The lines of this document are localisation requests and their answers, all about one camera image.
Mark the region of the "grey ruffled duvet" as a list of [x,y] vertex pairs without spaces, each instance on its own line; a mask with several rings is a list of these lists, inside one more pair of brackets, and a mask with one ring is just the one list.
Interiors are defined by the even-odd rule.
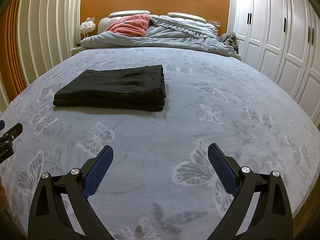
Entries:
[[234,48],[220,41],[215,26],[170,16],[151,16],[144,37],[129,37],[105,31],[84,38],[82,49],[116,47],[167,47],[233,56]]

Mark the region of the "white flower lamp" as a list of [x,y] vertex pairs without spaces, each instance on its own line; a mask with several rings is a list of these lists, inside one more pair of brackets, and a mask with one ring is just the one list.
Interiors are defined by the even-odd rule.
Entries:
[[96,25],[93,17],[88,17],[84,22],[80,24],[80,33],[87,37],[89,33],[95,31]]

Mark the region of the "grey clothes pile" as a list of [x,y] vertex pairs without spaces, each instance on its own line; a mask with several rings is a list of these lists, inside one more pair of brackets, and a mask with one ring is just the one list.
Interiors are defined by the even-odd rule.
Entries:
[[239,51],[236,34],[234,32],[224,33],[219,37],[219,40],[226,46],[232,46],[234,52],[237,54]]

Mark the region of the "pink blanket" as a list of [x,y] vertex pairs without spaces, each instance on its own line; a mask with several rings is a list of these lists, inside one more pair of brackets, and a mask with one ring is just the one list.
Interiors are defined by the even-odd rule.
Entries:
[[128,37],[145,37],[149,22],[150,16],[147,14],[125,16],[113,22],[106,31]]

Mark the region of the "white wardrobe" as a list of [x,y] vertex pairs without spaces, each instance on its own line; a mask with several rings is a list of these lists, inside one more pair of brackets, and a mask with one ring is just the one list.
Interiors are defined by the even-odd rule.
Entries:
[[319,126],[319,17],[308,0],[230,0],[242,62],[282,88]]

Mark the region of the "white nightstand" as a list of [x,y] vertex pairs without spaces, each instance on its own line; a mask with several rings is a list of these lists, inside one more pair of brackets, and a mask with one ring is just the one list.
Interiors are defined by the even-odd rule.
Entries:
[[81,46],[76,46],[74,48],[71,49],[71,56],[76,55],[77,53],[79,53],[81,51]]

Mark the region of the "cream pleated curtain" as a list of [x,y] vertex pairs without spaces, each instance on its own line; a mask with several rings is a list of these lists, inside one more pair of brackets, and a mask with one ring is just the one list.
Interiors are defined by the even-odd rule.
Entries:
[[10,0],[1,14],[1,111],[80,42],[81,0]]

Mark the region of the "grey butterfly bedspread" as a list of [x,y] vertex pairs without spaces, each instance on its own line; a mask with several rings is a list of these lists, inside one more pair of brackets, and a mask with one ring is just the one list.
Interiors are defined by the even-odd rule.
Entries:
[[[160,112],[53,105],[87,69],[164,69]],[[172,48],[88,49],[31,83],[4,111],[23,125],[1,165],[9,214],[23,232],[44,172],[67,174],[105,146],[114,160],[89,202],[115,239],[206,239],[232,202],[207,158],[216,143],[239,165],[278,171],[296,215],[319,176],[319,130],[300,106],[231,57]]]

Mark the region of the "black pants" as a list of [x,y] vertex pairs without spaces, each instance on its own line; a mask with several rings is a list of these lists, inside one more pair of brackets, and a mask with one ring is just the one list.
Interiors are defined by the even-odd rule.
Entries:
[[54,95],[57,107],[162,111],[166,92],[162,65],[82,72]]

